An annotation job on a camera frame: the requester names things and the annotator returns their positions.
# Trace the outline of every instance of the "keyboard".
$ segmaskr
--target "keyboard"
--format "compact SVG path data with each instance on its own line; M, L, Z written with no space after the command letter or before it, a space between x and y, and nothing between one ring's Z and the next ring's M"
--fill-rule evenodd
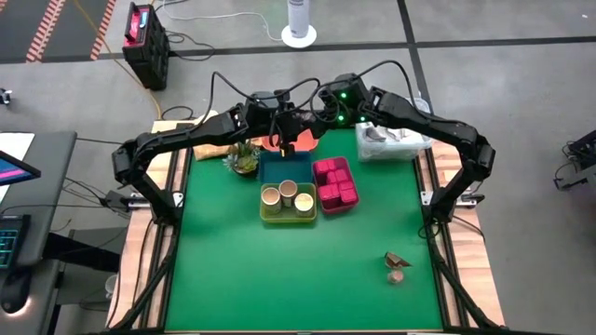
M0 271L11 269L19 257L30 220L29 215L0 216Z

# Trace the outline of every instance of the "red box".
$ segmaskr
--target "red box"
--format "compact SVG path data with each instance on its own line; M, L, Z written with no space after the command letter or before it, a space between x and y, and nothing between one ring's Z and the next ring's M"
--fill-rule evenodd
M344 157L323 159L313 164L318 198L325 214L353 208L359 202L350 166Z

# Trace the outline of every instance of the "white cable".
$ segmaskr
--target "white cable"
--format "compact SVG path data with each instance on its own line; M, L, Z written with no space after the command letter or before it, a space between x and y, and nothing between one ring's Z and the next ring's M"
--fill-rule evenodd
M240 13L235 13L235 14L227 14L227 15L217 15L217 16L210 16L210 17L192 17L192 18L178 18L175 16L172 16L169 12L168 9L166 8L166 4L168 2L166 2L166 0L162 0L162 9L164 10L164 12L166 14L168 14L168 17L172 20L199 20L199 19L225 19L225 18L234 18L236 16L240 16L240 15L256 15L258 17L261 18L261 20L263 20L264 23L264 27L265 30L267 31L267 36L269 37L270 40L272 41L276 41L276 42L281 42L281 38L275 38L271 35L271 33L269 32L269 23L267 23L267 20L264 18L263 14L261 13L256 13L256 12L240 12Z

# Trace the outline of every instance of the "white basket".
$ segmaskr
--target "white basket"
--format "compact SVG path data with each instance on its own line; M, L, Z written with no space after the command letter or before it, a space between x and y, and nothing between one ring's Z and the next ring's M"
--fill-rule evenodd
M428 103L420 98L414 98L418 110L430 113ZM358 158L361 162L373 160L403 160L408 161L424 149L432 146L432 139L422 136L422 141L416 143L401 143L398 141L370 142L364 139L366 123L356 124L356 139L358 143Z

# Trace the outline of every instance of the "yellow cable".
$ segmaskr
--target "yellow cable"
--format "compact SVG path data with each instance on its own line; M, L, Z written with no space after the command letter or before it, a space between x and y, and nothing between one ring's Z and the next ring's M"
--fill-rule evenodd
M81 12L81 14L83 14L83 16L85 17L85 20L87 20L87 22L89 23L89 25L91 26L91 28L93 28L93 30L95 31L95 34L100 37L102 43L105 45L105 48L108 49L108 53L110 54L110 58L115 61L116 64L118 64L118 66L124 70L124 72L126 72L130 78L132 78L132 80L134 80L135 83L137 83L143 90L145 90L147 92L147 94L149 95L149 98L151 98L151 100L153 101L153 104L156 106L157 109L157 120L161 120L161 107L159 107L159 102L157 102L156 97L153 96L153 94L151 93L151 91L149 89L146 89L141 81L139 81L139 79L136 77L135 74L132 74L129 69L127 69L124 65L122 65L121 62L119 62L115 56L114 53L112 52L112 49L110 49L110 46L108 46L108 44L105 42L105 40L103 39L102 34L100 33L100 31L97 29L97 27L95 26L95 23L93 23L93 20L89 17L89 14L87 14L87 11L85 11L85 9L83 9L83 7L81 6L81 4L78 3L78 0L73 0L74 1L74 5L78 8L78 10Z

